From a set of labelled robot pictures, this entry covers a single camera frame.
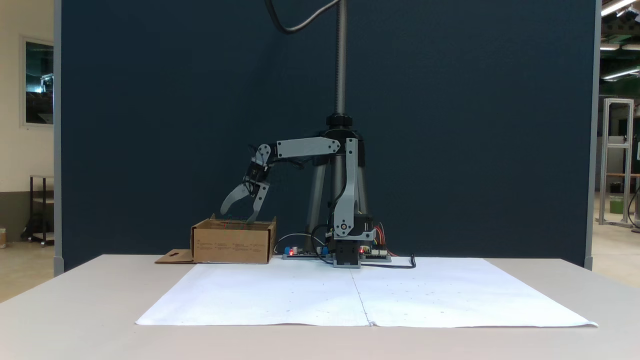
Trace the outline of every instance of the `red wire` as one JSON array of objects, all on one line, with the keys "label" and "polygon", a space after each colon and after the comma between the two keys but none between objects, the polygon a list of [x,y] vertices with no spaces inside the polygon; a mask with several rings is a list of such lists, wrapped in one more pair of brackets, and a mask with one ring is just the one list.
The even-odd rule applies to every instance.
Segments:
[{"label": "red wire", "polygon": [[[387,245],[387,240],[385,238],[385,232],[382,231],[382,228],[380,226],[376,226],[375,227],[376,230],[378,230],[378,234],[380,234],[380,242],[382,245],[384,245],[386,247]],[[391,256],[395,256],[397,257],[397,255],[395,255],[393,252],[391,252],[388,248],[387,248],[387,252],[391,255]]]}]

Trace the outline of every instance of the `framed picture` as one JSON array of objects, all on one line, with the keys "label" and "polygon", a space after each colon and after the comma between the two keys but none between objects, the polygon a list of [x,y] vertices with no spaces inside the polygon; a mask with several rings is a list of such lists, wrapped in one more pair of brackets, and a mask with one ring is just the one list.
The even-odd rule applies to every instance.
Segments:
[{"label": "framed picture", "polygon": [[53,127],[53,42],[20,37],[20,125]]}]

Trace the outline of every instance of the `white wall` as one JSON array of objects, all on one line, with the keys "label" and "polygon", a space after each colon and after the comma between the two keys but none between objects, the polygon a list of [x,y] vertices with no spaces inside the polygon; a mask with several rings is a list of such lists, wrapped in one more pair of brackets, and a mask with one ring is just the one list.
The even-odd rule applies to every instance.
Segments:
[{"label": "white wall", "polygon": [[53,174],[53,128],[20,126],[20,35],[53,42],[53,0],[0,0],[0,192]]}]

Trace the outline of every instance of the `cardboard box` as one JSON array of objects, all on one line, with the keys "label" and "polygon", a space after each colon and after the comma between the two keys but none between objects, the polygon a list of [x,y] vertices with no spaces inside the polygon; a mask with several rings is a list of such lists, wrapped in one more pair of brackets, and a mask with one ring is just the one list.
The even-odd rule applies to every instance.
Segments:
[{"label": "cardboard box", "polygon": [[271,222],[207,219],[191,227],[191,248],[174,249],[156,264],[267,264],[276,243],[276,218]]}]

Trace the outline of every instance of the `floor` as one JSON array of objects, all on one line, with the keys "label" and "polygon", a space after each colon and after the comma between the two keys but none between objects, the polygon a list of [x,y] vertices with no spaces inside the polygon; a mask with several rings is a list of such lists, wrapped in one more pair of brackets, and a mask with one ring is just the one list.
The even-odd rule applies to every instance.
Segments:
[{"label": "floor", "polygon": [[[600,196],[596,194],[594,217],[598,217]],[[609,201],[605,203],[605,220],[620,221],[622,215],[609,212]],[[593,222],[593,271],[623,284],[640,288],[640,234],[626,227],[598,225]]]},{"label": "floor", "polygon": [[[599,196],[596,195],[595,216]],[[605,207],[606,220],[620,220]],[[593,271],[615,281],[640,288],[640,234],[613,225],[593,223]],[[0,249],[0,302],[53,278],[53,246],[10,243]]]},{"label": "floor", "polygon": [[0,302],[53,278],[53,246],[9,243],[0,249]]}]

